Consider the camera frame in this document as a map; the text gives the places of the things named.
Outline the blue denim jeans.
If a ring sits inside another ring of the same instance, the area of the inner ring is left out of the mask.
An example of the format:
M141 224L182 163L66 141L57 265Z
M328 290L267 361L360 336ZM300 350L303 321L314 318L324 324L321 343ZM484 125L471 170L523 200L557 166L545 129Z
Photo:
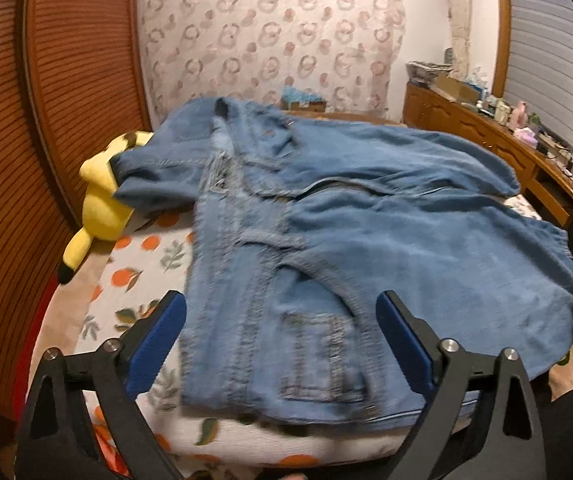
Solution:
M573 344L564 230L507 206L514 170L451 134L187 102L114 156L141 214L192 207L181 402L362 431L423 408L376 321L391 290L469 351L537 377Z

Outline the yellow plush toy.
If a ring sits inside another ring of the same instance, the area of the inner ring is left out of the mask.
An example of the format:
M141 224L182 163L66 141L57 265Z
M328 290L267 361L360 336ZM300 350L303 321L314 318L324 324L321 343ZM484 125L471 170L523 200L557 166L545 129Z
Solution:
M134 210L114 197L118 184L111 159L133 148L141 148L152 136L152 132L126 132L111 140L102 152L82 163L79 177L87 183L87 189L82 201L81 228L63 252L58 270L58 282L61 285L73 279L95 240L116 242L126 228Z

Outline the wooden sideboard cabinet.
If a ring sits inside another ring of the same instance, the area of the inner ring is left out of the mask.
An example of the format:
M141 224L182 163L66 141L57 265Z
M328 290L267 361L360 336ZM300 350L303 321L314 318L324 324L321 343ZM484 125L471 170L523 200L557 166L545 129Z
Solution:
M573 226L573 181L507 128L413 82L405 90L402 118L409 127L455 134L499 156L514 169L521 194L542 218L565 229Z

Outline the pink bottle on sideboard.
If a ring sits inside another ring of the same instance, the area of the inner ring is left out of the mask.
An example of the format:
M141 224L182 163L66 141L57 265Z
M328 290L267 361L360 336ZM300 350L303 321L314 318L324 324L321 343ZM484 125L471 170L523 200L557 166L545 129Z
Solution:
M525 101L519 101L511 111L507 128L512 131L525 128L528 125L528 105Z

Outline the cardboard box on sideboard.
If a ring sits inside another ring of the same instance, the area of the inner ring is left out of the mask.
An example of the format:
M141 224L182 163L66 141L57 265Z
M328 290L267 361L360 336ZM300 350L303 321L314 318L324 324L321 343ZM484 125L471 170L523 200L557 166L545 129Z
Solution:
M431 90L451 102L475 105L479 100L479 92L476 89L466 82L446 75L437 76L431 83Z

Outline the wicker basket on sideboard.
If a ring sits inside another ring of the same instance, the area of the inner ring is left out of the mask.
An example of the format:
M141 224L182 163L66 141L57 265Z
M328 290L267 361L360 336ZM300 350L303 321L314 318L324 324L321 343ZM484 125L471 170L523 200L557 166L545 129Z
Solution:
M433 62L410 61L405 63L409 80L413 84L429 86L438 76L451 73L452 65Z

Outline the grey roller window blind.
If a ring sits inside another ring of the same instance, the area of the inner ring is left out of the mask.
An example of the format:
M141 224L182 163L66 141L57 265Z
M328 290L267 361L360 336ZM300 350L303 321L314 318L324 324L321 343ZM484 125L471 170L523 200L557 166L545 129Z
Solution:
M573 0L511 0L504 95L573 150Z

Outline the cardboard box with blue bag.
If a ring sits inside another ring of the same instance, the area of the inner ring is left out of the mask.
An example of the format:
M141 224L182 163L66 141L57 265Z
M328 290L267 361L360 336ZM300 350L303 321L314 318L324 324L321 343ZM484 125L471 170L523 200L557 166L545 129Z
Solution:
M324 113L326 100L320 94L285 86L282 90L280 107L282 110L296 110L296 112Z

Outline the brown louvered wardrobe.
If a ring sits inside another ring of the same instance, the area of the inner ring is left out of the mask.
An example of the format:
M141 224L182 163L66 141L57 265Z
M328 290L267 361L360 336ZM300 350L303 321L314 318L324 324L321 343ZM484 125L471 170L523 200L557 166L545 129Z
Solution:
M80 165L149 124L136 0L0 0L0 416L18 411L40 299L81 223Z

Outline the pink circle pattern curtain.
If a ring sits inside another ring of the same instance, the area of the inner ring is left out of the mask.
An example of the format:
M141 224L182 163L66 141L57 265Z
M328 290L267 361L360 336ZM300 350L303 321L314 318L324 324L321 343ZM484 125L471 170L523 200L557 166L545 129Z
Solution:
M278 104L285 88L382 117L405 36L402 0L139 0L157 120L199 96Z

